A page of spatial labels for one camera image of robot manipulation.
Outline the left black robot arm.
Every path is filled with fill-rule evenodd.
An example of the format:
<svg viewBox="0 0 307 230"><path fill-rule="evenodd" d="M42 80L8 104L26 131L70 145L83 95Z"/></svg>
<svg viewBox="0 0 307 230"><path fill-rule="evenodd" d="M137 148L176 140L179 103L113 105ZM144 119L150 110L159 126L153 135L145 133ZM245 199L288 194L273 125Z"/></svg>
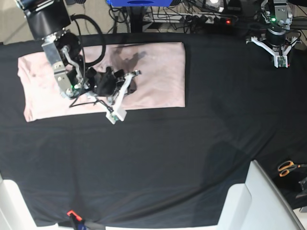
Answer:
<svg viewBox="0 0 307 230"><path fill-rule="evenodd" d="M253 43L271 55L276 68L290 66L293 47L301 42L301 33L291 29L293 13L286 0L264 0L258 13L260 35L250 36L246 43Z"/></svg>

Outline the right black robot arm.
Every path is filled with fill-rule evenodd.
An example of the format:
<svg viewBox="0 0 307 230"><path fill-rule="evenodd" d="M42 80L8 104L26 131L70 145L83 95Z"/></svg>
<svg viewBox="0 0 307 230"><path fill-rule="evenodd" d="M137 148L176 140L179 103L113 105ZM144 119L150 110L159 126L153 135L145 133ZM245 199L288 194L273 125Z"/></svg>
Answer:
<svg viewBox="0 0 307 230"><path fill-rule="evenodd" d="M124 121L127 112L121 104L124 97L135 91L131 87L139 70L125 73L107 67L104 72L94 69L106 53L106 41L98 24L84 14L69 15L62 0L18 0L16 5L24 12L32 36L43 40L42 48L52 67L60 92L72 100L70 107L78 106L82 95L94 98L93 104L106 109L106 118L115 124ZM67 26L78 19L89 21L96 29L101 42L100 56L87 63L81 36L76 36Z"/></svg>

